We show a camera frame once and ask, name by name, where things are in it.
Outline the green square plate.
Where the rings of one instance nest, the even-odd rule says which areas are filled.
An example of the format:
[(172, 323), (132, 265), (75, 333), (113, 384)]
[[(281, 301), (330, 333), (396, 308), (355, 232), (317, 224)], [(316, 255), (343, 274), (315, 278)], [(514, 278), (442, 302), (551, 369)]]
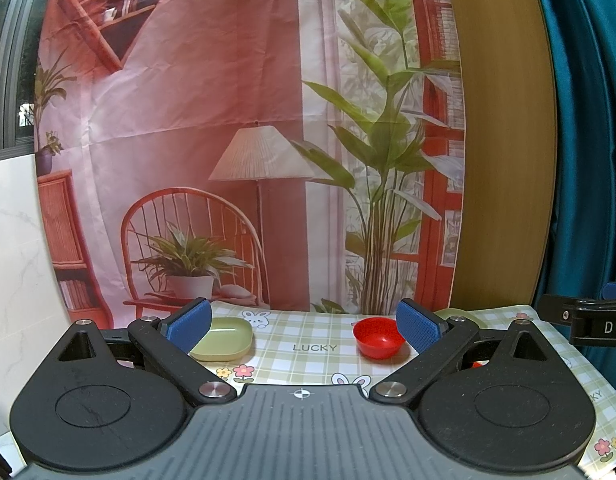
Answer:
[(250, 352), (253, 340), (252, 326), (242, 318), (214, 318), (189, 356), (198, 362), (235, 361)]
[(445, 308), (442, 310), (435, 311), (435, 314), (438, 316), (438, 318), (442, 318), (443, 320), (448, 320), (448, 318), (451, 318), (452, 320), (457, 320), (458, 318), (465, 318), (466, 320), (475, 323), (480, 328), (484, 327), (482, 321), (470, 311), (456, 308)]

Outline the checkered bunny tablecloth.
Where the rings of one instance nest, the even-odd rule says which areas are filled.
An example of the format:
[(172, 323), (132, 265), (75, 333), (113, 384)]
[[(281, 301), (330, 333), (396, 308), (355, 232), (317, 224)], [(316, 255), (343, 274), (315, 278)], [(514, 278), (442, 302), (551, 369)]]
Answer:
[(196, 360), (243, 393), (184, 425), (182, 440), (98, 468), (104, 479), (460, 479), (477, 471), (438, 454), (409, 416), (373, 404), (370, 389), (414, 357), (360, 354), (353, 315), (212, 306), (216, 330), (238, 324), (244, 356)]

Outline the white marble panel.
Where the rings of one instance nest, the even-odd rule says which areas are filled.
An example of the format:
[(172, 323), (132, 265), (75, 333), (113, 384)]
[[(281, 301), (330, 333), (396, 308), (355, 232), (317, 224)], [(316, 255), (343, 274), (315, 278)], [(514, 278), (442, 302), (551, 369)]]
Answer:
[(0, 160), (0, 436), (20, 389), (68, 326), (31, 155)]

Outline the printed room backdrop cloth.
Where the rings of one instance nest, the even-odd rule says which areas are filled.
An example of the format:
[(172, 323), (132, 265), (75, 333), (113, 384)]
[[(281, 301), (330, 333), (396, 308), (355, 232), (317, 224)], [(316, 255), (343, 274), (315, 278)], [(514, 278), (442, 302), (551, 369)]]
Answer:
[(49, 0), (34, 127), (71, 318), (450, 303), (451, 0)]

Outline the teal curtain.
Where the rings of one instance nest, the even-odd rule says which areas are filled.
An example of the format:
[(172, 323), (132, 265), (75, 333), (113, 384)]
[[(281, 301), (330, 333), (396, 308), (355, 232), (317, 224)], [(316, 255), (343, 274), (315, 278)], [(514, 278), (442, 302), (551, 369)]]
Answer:
[(616, 282), (616, 0), (539, 0), (558, 161), (536, 296), (596, 299)]

